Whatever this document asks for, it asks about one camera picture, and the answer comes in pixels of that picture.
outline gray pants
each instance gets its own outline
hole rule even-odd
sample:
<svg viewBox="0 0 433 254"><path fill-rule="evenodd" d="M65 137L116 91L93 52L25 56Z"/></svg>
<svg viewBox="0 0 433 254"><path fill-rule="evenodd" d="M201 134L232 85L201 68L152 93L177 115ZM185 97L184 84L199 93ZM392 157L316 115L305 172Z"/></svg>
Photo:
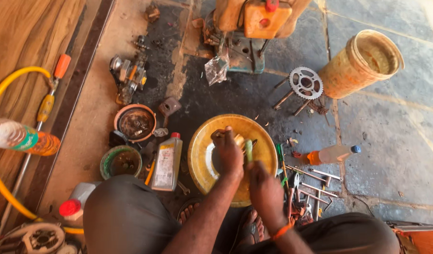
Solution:
<svg viewBox="0 0 433 254"><path fill-rule="evenodd" d="M180 230L156 193L130 175L112 177L91 193L83 225L90 254L160 253ZM389 227L361 213L323 219L297 231L316 253L399 253ZM279 253L269 240L242 252Z"/></svg>

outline plastic bottle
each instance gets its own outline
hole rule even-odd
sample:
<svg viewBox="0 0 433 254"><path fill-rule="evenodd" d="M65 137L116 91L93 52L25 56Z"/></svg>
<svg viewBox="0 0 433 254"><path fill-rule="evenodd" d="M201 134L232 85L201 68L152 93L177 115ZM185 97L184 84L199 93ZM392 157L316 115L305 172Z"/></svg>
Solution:
<svg viewBox="0 0 433 254"><path fill-rule="evenodd" d="M49 156L58 152L60 140L21 123L0 118L0 148Z"/></svg>
<svg viewBox="0 0 433 254"><path fill-rule="evenodd" d="M168 140L160 143L153 173L153 190L174 191L179 176L181 153L182 140L177 132L171 133Z"/></svg>
<svg viewBox="0 0 433 254"><path fill-rule="evenodd" d="M60 215L67 221L76 221L83 215L83 208L89 195L101 182L79 183L75 186L69 199L60 205Z"/></svg>
<svg viewBox="0 0 433 254"><path fill-rule="evenodd" d="M334 145L323 148L320 151L313 151L307 158L311 165L336 163L346 160L350 155L361 152L360 146Z"/></svg>

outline stone floor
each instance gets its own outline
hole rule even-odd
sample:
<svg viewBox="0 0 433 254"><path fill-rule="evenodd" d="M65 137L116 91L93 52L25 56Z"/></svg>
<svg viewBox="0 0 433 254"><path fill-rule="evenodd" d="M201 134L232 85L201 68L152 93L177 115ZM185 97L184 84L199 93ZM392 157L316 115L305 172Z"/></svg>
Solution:
<svg viewBox="0 0 433 254"><path fill-rule="evenodd" d="M291 37L270 43L263 74L228 73L227 81L209 87L204 64L212 51L200 43L201 32L190 21L205 17L214 2L156 0L161 18L148 24L142 13L149 1L116 1L38 213L48 213L50 206L55 213L77 183L102 180L99 163L108 149L108 133L119 109L108 63L114 54L133 55L130 41L147 34L148 42L161 39L163 46L151 51L148 81L145 89L135 94L135 102L156 111L165 96L180 99L182 109L171 116L168 129L181 133L183 156L194 131L209 118L223 113L249 118L259 115L257 122L262 126L269 123L265 130L275 143L296 138L299 144L295 149L301 153L338 143L361 145L362 153L344 164L315 167L344 178L343 183L333 180L329 190L339 198L323 217L361 211L383 220L433 224L433 2L312 2ZM273 89L288 72L298 66L320 70L363 29L380 31L394 41L405 59L405 69L344 99L326 99L331 109L328 122L306 111L293 117L303 103L294 96L281 110L271 108L288 90L284 85ZM302 131L302 135L293 130ZM286 153L288 164L300 164L290 156L290 147ZM174 215L185 200L202 197L188 174L181 173L179 178L191 189L190 195L184 196L179 188L159 193ZM320 184L307 177L302 181ZM216 241L222 252L228 251L225 242L235 236L241 212L230 209L223 222L225 235Z"/></svg>

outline hand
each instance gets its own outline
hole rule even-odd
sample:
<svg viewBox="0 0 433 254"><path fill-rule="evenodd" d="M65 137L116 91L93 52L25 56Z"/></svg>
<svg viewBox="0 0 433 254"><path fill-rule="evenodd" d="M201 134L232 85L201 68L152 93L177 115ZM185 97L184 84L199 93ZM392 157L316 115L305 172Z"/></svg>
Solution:
<svg viewBox="0 0 433 254"><path fill-rule="evenodd" d="M210 137L220 154L223 174L241 180L243 178L243 152L234 141L232 127L226 126L225 130L216 130Z"/></svg>
<svg viewBox="0 0 433 254"><path fill-rule="evenodd" d="M282 211L284 188L278 179L268 174L261 161L250 163L247 171L249 172L251 203L269 232L276 234L288 223Z"/></svg>

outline metal sprocket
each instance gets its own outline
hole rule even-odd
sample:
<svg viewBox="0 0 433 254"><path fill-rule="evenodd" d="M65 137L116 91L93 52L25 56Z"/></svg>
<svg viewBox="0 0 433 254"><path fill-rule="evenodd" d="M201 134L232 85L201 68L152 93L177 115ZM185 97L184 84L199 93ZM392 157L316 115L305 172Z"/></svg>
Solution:
<svg viewBox="0 0 433 254"><path fill-rule="evenodd" d="M323 82L313 70L297 67L290 72L290 87L304 99L317 99L323 92Z"/></svg>

